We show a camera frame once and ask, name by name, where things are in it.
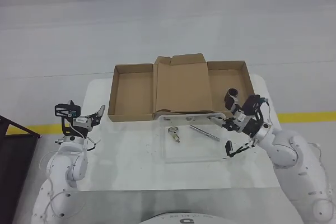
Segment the yellow floor line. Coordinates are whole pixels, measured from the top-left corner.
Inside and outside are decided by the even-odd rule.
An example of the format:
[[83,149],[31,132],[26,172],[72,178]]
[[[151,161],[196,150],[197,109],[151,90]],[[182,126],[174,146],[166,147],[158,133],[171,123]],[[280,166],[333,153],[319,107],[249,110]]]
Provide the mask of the yellow floor line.
[[[336,122],[336,111],[313,113],[287,113],[278,114],[280,123],[311,123],[311,122]],[[62,134],[60,124],[44,124],[27,126],[30,130],[39,134]],[[10,126],[7,134],[22,134],[24,131]]]

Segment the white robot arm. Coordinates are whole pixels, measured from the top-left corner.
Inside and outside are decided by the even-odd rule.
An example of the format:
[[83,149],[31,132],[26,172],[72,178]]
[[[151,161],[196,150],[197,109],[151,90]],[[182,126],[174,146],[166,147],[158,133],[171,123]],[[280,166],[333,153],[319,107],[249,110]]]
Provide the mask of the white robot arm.
[[[245,148],[232,150],[229,141],[226,145],[228,156],[260,146],[266,150],[274,165],[274,172],[286,197],[297,209],[305,224],[336,224],[336,206],[332,201],[332,190],[328,183],[325,169],[312,152],[309,144],[296,132],[275,128],[264,122],[260,107],[268,100],[259,95],[249,96],[242,107],[237,103],[237,91],[229,89],[226,107],[232,112],[231,118],[210,117],[215,124],[228,131],[247,134],[252,144]],[[77,180],[84,178],[87,169],[87,134],[98,125],[103,115],[104,106],[90,116],[80,116],[77,106],[57,105],[56,113],[63,114],[62,129],[65,138],[59,151],[50,159],[46,174],[48,179],[41,186],[36,200],[31,223],[60,223],[61,218],[70,217],[80,207],[74,197]],[[71,126],[64,126],[64,119]],[[142,224],[163,223],[233,223],[207,214],[169,213],[151,218]]]
[[240,107],[236,95],[236,89],[229,89],[225,97],[232,118],[210,119],[229,131],[247,134],[253,144],[231,152],[228,143],[227,154],[233,157],[257,144],[267,152],[282,190],[303,222],[336,223],[336,206],[325,169],[308,142],[296,132],[280,130],[264,122],[260,107],[264,102],[269,104],[267,99],[259,95],[249,96]]
[[76,181],[85,177],[88,159],[88,132],[100,124],[105,105],[92,115],[80,116],[81,108],[72,101],[58,104],[55,115],[62,119],[64,138],[56,141],[60,148],[46,167],[47,180],[42,184],[32,211],[31,223],[61,223],[79,212],[85,205],[75,194]]

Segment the cardboard box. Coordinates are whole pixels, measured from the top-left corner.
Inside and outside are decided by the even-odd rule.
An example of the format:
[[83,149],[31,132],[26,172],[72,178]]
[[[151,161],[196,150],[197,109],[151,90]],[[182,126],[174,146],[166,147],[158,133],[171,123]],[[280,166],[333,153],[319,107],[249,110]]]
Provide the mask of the cardboard box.
[[208,62],[209,83],[213,111],[232,116],[225,108],[224,97],[230,88],[238,90],[238,101],[242,106],[248,96],[255,94],[248,68],[244,61]]
[[202,54],[158,57],[154,64],[115,66],[108,116],[113,122],[166,114],[223,112],[229,88],[241,104],[254,94],[245,62],[206,62]]

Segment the table surface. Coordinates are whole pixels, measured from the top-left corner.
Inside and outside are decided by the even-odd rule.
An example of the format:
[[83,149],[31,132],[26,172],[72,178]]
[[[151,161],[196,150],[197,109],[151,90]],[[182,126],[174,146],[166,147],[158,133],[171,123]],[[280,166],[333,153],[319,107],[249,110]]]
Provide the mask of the table surface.
[[[280,128],[265,81],[251,75],[256,94],[270,101],[271,120]],[[267,188],[279,186],[272,163],[260,147],[215,162],[167,164],[155,144],[157,121],[113,123],[107,116],[112,78],[93,80],[88,85],[81,114],[92,114],[106,105],[101,124],[89,133],[101,140],[87,153],[88,168],[79,181],[79,190],[176,190],[221,188]],[[262,106],[264,119],[269,108]],[[221,129],[221,136],[240,146],[248,141],[244,134]]]

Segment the metal part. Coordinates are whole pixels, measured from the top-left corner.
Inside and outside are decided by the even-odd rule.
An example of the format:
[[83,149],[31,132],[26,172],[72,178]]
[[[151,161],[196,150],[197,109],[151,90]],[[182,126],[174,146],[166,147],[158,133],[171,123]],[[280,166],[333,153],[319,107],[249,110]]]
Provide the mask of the metal part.
[[179,138],[179,136],[177,135],[178,131],[179,131],[179,128],[176,127],[176,126],[173,126],[173,127],[168,128],[168,133],[173,137],[173,139],[174,139],[177,143],[180,143],[180,138]]
[[201,134],[204,134],[205,136],[207,136],[207,137],[209,137],[209,138],[211,138],[211,139],[213,139],[213,140],[215,140],[217,142],[220,142],[220,138],[218,138],[218,137],[216,137],[216,136],[214,136],[212,134],[209,134],[208,132],[205,132],[205,131],[201,130],[200,128],[197,128],[197,127],[195,127],[193,125],[191,125],[190,128],[193,129],[193,130],[196,130],[197,132],[199,132]]

